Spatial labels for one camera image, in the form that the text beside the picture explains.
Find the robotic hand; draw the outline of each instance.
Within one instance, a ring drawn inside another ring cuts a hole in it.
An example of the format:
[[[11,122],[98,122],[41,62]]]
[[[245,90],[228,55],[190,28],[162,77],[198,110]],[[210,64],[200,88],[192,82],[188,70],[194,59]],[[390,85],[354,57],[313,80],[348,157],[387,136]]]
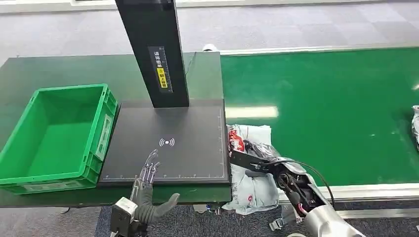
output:
[[[173,194],[169,201],[153,206],[153,179],[159,162],[153,162],[157,150],[148,156],[139,176],[135,177],[131,197],[122,197],[112,206],[111,237],[133,237],[136,233],[147,236],[147,226],[158,221],[177,205],[180,194]]]
[[[262,144],[262,146],[253,146],[252,151],[262,157],[261,152],[276,150],[272,146]],[[287,195],[298,216],[304,218],[304,223],[313,236],[365,237],[336,213],[317,188],[313,177],[300,165],[304,163],[278,156],[273,157],[274,161],[268,161],[232,149],[230,149],[230,158],[231,163],[249,169],[249,175],[253,177],[261,173],[271,173],[277,187]],[[328,186],[327,188],[334,205],[332,192]]]

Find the black cable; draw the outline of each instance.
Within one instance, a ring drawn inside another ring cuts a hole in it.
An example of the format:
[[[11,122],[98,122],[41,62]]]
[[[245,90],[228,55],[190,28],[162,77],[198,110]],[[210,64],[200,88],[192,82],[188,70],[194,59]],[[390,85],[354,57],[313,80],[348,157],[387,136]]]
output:
[[[273,161],[273,162],[269,162],[269,163],[264,163],[262,165],[281,164],[281,163],[297,163],[297,164],[301,164],[301,165],[304,165],[304,166],[307,166],[308,168],[310,168],[314,173],[317,174],[317,176],[319,176],[319,178],[325,184],[326,188],[329,191],[330,198],[332,200],[332,206],[333,206],[333,208],[335,207],[335,198],[333,197],[332,190],[330,189],[330,187],[329,187],[328,183],[326,182],[325,178],[315,168],[313,168],[313,167],[311,167],[311,166],[309,166],[309,165],[307,165],[307,164],[305,164],[303,162],[295,161],[295,160],[279,160],[279,161]]]
[[[187,75],[188,75],[189,69],[191,68],[191,64],[192,64],[192,62],[195,60],[195,56],[196,56],[196,52],[194,53],[194,55],[192,55],[192,58],[191,58],[191,60],[189,61],[189,64],[188,64],[188,70],[186,70],[185,76],[187,76]]]

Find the gray floor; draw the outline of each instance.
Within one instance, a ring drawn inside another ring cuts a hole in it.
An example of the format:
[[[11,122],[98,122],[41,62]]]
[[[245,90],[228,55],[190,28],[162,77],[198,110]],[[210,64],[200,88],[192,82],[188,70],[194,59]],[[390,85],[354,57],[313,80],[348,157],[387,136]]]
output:
[[[178,10],[178,18],[184,51],[195,51],[200,50],[205,43],[214,43],[218,48],[226,50],[380,43],[419,44],[418,12],[419,2],[392,2],[181,8]],[[0,26],[0,65],[8,57],[17,56],[132,53],[120,17],[113,10],[0,15]],[[9,237],[94,235],[100,208],[72,210],[65,215],[59,214],[59,210],[2,209],[0,233]],[[192,215],[188,209],[180,209],[180,212]],[[106,213],[101,218],[106,221]],[[192,221],[200,223],[200,227],[193,230],[195,235],[200,236],[200,228],[215,230],[217,218]],[[240,220],[234,217],[224,221],[234,225]],[[245,221],[240,225],[249,226],[252,230],[257,229],[258,224],[266,227],[266,222],[257,220],[259,219],[255,218],[254,221]],[[168,219],[167,222],[159,223],[159,226],[170,229],[170,222],[173,221],[179,222],[181,219]],[[106,229],[100,227],[103,225],[98,226],[98,235]],[[201,236],[213,235],[207,231],[202,233]],[[241,236],[239,232],[229,233],[229,236]],[[272,233],[252,233],[273,236]],[[190,236],[190,233],[180,230],[173,231],[172,234]],[[162,236],[172,235],[166,232]]]

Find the robot finger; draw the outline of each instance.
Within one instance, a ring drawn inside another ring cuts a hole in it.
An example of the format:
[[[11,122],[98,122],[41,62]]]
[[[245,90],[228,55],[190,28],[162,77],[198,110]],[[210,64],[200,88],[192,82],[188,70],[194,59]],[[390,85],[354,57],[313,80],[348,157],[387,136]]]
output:
[[[152,185],[153,184],[153,180],[154,180],[154,175],[156,174],[156,172],[157,172],[157,167],[160,165],[160,162],[157,162],[156,164],[154,164],[154,166],[153,166],[153,169],[152,169],[152,171],[151,171],[151,178],[150,178],[150,180],[149,180],[149,183],[150,183],[150,185]]]
[[[148,158],[146,159],[146,161],[145,161],[145,164],[144,164],[144,166],[149,166],[150,165],[150,163],[156,158],[156,157],[158,157],[159,156],[159,154],[158,154],[158,150],[157,149],[154,149],[149,155],[148,155]]]

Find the plastic bag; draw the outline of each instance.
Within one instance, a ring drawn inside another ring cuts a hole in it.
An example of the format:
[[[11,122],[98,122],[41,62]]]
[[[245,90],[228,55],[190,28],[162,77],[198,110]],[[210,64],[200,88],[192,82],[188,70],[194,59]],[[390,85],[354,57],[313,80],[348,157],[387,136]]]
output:
[[[229,142],[235,150],[247,152],[246,148],[248,148],[249,152],[256,153],[251,149],[250,146],[252,146],[253,149],[261,150],[263,154],[266,154],[266,158],[269,158],[269,150],[272,153],[274,151],[268,148],[264,151],[264,146],[259,146],[259,144],[270,145],[270,135],[271,128],[269,126],[229,126]],[[222,208],[235,210],[236,213],[242,215],[276,208],[279,194],[273,176],[266,174],[260,177],[249,177],[246,175],[246,171],[248,170],[243,167],[231,164],[233,200]]]

